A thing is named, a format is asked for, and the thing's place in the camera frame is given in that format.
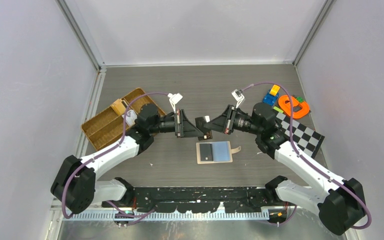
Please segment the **black credit card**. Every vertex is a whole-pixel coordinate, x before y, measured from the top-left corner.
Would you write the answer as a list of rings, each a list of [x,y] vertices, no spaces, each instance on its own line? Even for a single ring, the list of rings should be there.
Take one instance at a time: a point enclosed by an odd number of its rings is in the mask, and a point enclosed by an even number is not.
[[[201,162],[213,162],[213,148],[211,143],[199,145],[199,154]]]
[[[196,127],[203,133],[202,136],[198,137],[199,141],[211,140],[213,138],[212,131],[204,126],[209,121],[210,117],[208,115],[195,118]]]

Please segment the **beige card holder wallet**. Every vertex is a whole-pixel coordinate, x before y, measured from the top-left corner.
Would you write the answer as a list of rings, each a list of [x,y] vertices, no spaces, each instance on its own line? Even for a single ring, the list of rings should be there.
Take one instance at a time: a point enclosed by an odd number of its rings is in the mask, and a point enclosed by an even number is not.
[[[200,144],[209,143],[212,144],[212,162],[201,162],[200,161]],[[222,164],[232,163],[233,154],[240,152],[241,146],[231,148],[230,141],[213,141],[213,142],[197,142],[196,143],[196,161],[198,165],[205,164]]]

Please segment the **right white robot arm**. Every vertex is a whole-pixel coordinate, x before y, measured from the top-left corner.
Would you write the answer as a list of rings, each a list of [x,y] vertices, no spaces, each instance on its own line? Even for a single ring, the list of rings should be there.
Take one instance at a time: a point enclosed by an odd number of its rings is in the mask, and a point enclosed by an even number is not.
[[[271,205],[289,202],[302,207],[317,215],[322,224],[338,236],[350,228],[358,229],[356,223],[364,217],[369,225],[371,215],[361,183],[332,173],[300,150],[292,136],[286,137],[277,114],[263,102],[254,105],[251,115],[228,105],[204,127],[227,135],[234,130],[254,134],[262,153],[288,167],[309,185],[303,187],[286,177],[275,177],[265,185],[265,198]]]

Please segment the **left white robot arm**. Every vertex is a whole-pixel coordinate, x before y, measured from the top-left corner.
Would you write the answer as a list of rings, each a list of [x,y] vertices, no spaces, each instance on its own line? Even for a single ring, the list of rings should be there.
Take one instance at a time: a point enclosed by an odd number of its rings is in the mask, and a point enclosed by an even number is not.
[[[121,207],[133,203],[133,186],[121,177],[100,181],[100,177],[122,163],[147,150],[159,133],[174,133],[178,138],[197,138],[204,133],[192,124],[184,110],[165,116],[153,103],[144,104],[135,124],[120,140],[87,156],[70,155],[64,159],[50,187],[50,193],[61,201],[62,208],[79,214],[91,204],[112,201]]]

